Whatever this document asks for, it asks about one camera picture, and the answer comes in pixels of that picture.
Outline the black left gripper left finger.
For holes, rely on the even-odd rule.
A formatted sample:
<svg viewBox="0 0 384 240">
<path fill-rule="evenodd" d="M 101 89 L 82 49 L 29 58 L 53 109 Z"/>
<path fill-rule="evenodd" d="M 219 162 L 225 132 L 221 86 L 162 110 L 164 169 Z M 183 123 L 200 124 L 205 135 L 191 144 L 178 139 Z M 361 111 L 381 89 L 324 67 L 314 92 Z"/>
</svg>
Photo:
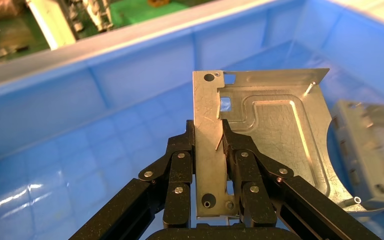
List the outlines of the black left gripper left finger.
<svg viewBox="0 0 384 240">
<path fill-rule="evenodd" d="M 163 212 L 163 229 L 149 240 L 179 239 L 191 227 L 191 183 L 194 169 L 194 122 L 170 137 L 166 152 L 130 180 L 74 235 L 72 240 L 138 240 Z"/>
</svg>

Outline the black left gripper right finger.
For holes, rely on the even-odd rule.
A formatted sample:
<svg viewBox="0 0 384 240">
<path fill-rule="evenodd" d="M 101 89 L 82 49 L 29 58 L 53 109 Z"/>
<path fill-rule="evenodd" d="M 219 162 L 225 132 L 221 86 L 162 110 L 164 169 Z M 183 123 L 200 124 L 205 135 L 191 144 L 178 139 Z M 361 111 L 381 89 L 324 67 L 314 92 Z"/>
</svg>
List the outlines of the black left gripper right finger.
<svg viewBox="0 0 384 240">
<path fill-rule="evenodd" d="M 375 240 L 377 235 L 293 170 L 261 153 L 222 120 L 227 173 L 239 217 L 265 239 Z"/>
</svg>

